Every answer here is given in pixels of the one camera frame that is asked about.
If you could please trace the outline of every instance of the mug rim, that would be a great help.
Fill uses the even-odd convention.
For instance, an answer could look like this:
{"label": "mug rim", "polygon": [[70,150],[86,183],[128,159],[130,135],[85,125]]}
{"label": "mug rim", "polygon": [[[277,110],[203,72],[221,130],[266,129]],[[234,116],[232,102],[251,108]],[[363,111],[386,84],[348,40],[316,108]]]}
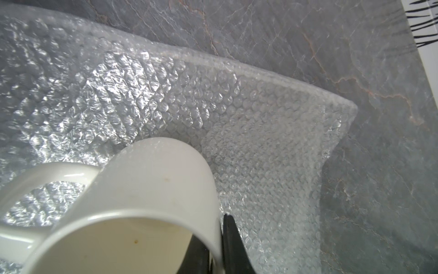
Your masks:
{"label": "mug rim", "polygon": [[29,256],[26,260],[21,273],[22,274],[31,274],[32,271],[37,266],[38,262],[42,259],[42,257],[63,238],[72,234],[73,232],[93,225],[103,221],[108,220],[116,220],[116,219],[125,219],[125,218],[145,218],[145,219],[153,219],[157,221],[163,221],[169,224],[174,224],[180,227],[183,227],[190,231],[194,236],[196,236],[201,242],[205,244],[211,253],[216,266],[222,265],[220,261],[222,258],[222,248],[220,250],[216,250],[215,246],[217,244],[214,241],[205,237],[201,231],[196,229],[196,226],[193,226],[183,218],[172,215],[169,213],[158,212],[156,210],[145,210],[145,209],[124,209],[124,210],[108,210],[103,211],[99,214],[93,214],[91,216],[83,217],[81,219],[75,220],[67,225],[62,226],[60,229],[57,229],[57,225],[54,225],[51,229],[51,233],[45,238],[42,243],[35,249],[35,251]]}

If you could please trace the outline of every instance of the black and white striped fabric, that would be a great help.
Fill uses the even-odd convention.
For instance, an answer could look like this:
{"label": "black and white striped fabric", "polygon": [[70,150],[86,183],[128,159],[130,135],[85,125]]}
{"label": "black and white striped fabric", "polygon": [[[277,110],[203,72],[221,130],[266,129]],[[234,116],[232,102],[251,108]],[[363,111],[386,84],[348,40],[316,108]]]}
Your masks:
{"label": "black and white striped fabric", "polygon": [[402,0],[418,48],[438,42],[438,1]]}

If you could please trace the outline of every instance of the gray marble countertop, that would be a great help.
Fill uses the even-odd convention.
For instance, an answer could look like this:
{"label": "gray marble countertop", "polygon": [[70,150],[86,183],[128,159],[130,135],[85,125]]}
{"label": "gray marble countertop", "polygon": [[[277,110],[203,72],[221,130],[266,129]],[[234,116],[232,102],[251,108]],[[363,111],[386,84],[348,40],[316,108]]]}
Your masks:
{"label": "gray marble countertop", "polygon": [[323,168],[323,273],[438,270],[438,111],[399,0],[16,0],[305,81],[359,107]]}

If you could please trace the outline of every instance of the white mug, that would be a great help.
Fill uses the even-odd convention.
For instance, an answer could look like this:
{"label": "white mug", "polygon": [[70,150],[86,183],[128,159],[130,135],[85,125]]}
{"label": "white mug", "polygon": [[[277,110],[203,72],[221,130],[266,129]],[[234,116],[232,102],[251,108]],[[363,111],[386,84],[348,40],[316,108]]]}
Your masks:
{"label": "white mug", "polygon": [[55,226],[0,224],[0,258],[24,263],[22,274],[173,274],[192,235],[209,249],[214,273],[223,273],[213,175],[191,146],[169,138],[144,139],[102,170],[78,163],[41,164],[1,189],[0,216],[32,189],[53,181],[86,185]]}

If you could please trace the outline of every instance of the bubble wrap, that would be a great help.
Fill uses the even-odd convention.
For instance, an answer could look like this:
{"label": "bubble wrap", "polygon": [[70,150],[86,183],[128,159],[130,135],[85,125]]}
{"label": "bubble wrap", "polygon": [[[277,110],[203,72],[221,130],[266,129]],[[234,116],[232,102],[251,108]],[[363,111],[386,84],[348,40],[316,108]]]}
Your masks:
{"label": "bubble wrap", "polygon": [[[137,140],[179,139],[208,161],[257,273],[321,272],[321,167],[357,113],[352,102],[67,14],[1,5],[1,184],[39,163],[102,167]],[[3,221],[52,225],[81,190],[51,183]],[[20,267],[1,261],[0,273]]]}

